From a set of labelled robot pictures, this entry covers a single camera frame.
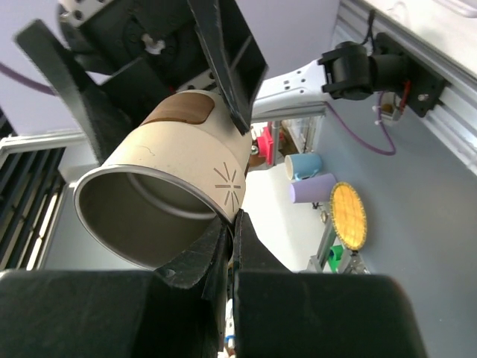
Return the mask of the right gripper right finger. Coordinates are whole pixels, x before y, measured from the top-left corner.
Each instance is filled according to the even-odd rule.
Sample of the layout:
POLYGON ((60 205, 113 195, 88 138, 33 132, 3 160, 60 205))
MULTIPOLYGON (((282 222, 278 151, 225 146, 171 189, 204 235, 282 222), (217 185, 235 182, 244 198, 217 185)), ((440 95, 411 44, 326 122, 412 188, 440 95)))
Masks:
POLYGON ((237 357, 426 357, 411 303, 374 274, 294 273, 240 210, 234 227, 237 357))

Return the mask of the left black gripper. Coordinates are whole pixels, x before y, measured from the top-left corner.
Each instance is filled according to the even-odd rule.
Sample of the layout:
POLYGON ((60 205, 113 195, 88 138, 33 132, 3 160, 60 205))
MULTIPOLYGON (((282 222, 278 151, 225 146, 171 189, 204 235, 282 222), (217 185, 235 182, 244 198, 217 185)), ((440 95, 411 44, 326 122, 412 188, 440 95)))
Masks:
POLYGON ((175 91, 214 91, 217 85, 238 131, 250 130, 268 65, 236 1, 59 1, 57 8, 71 51, 39 19, 15 41, 68 108, 100 164, 132 124, 86 71, 113 75, 139 57, 175 91))

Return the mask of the steel cup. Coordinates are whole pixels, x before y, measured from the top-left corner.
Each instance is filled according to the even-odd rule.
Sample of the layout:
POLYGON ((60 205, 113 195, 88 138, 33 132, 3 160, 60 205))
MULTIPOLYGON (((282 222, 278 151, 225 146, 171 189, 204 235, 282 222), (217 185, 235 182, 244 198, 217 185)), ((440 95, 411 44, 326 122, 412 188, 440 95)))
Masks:
POLYGON ((251 144, 219 94, 174 94, 78 181, 78 218, 123 260, 157 269, 199 239, 214 219, 235 220, 251 144))

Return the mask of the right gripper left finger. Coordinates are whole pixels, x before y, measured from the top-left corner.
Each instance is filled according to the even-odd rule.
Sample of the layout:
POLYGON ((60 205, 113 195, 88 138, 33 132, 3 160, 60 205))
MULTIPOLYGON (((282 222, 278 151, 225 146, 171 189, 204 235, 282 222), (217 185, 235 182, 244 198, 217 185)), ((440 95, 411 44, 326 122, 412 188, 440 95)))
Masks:
POLYGON ((215 219, 154 271, 3 271, 1 355, 216 357, 229 248, 215 219))

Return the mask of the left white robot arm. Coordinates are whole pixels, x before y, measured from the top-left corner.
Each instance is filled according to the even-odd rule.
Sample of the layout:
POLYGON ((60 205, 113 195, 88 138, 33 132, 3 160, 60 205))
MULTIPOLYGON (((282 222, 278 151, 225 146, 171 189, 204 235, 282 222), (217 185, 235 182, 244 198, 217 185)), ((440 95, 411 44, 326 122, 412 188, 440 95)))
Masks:
POLYGON ((177 92, 219 94, 239 133, 252 121, 328 98, 361 100, 397 88, 396 55, 345 42, 320 59, 266 78, 267 63, 234 1, 61 1, 59 40, 40 20, 17 45, 76 119, 98 161, 164 99, 177 92))

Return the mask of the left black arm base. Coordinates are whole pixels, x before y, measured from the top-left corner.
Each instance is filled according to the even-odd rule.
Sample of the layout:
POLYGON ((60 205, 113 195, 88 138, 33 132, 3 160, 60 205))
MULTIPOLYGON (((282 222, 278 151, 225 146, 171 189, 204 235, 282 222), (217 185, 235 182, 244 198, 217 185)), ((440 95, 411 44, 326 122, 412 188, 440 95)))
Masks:
POLYGON ((374 91, 396 94, 399 110, 408 108, 425 117, 439 103, 448 81, 389 34, 378 33, 375 45, 370 56, 374 91))

